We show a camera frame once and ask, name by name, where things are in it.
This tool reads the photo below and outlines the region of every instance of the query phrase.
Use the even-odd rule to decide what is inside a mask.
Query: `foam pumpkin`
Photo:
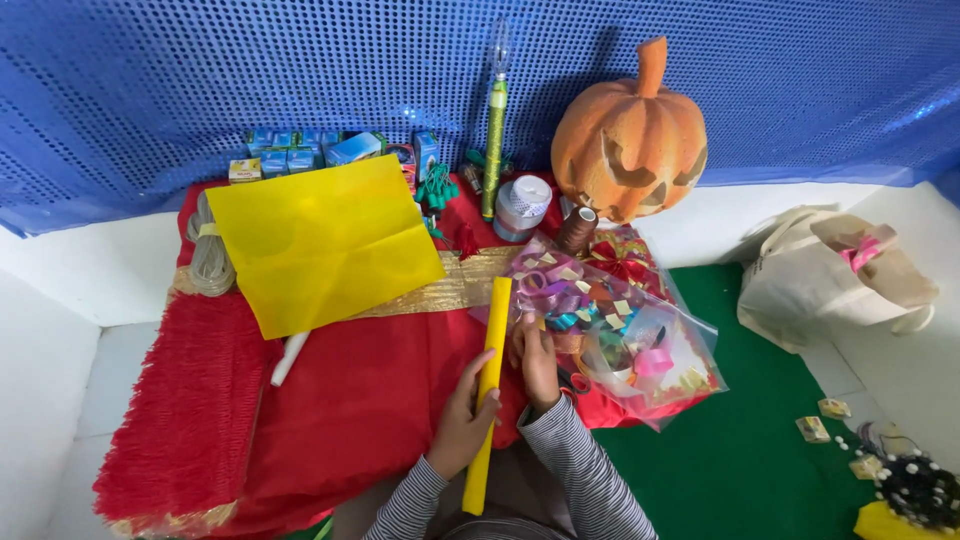
[[[636,80],[584,90],[566,108],[550,148],[564,195],[616,223],[676,205],[707,164],[700,108],[661,83],[666,37],[644,41],[636,53]]]

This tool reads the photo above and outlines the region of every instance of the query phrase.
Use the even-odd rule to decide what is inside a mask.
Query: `green mat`
[[[670,272],[690,311],[720,330],[714,352],[730,391],[680,414],[662,433],[595,430],[662,540],[836,540],[853,534],[871,482],[848,467],[852,452],[804,441],[794,421],[823,399],[799,356],[736,321],[738,264]],[[842,422],[831,435],[853,440]],[[321,528],[294,533],[312,540]]]

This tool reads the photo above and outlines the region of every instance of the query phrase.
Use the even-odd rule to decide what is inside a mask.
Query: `green glitter tube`
[[[500,150],[503,146],[503,120],[507,112],[507,81],[497,78],[490,92],[490,114],[487,118],[487,162],[483,170],[483,199],[480,213],[493,220],[493,201],[500,184]]]

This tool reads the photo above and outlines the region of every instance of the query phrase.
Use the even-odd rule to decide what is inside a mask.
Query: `pumpkin stem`
[[[655,98],[666,71],[666,36],[647,39],[636,47],[640,66],[636,73],[636,95]]]

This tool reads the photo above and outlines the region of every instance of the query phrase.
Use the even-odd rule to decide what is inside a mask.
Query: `person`
[[[398,481],[363,540],[657,539],[627,484],[560,391],[553,341],[537,328],[533,313],[525,314],[516,325],[512,342],[508,358],[515,367],[522,364],[530,399],[517,427],[522,442],[529,446],[518,441],[510,449],[492,453],[483,516],[460,511],[461,472],[479,451],[499,409],[498,389],[487,393],[476,415],[472,407],[476,375],[493,356],[493,349],[467,366],[446,403],[429,452]],[[524,449],[531,456],[526,463]],[[538,467],[543,470],[539,478]],[[506,472],[498,478],[501,469]],[[506,495],[507,501],[499,503],[498,494]],[[350,538],[349,529],[363,521],[358,507],[370,505],[364,499],[361,496],[353,505],[336,508],[335,539]],[[540,501],[539,511],[533,500]]]

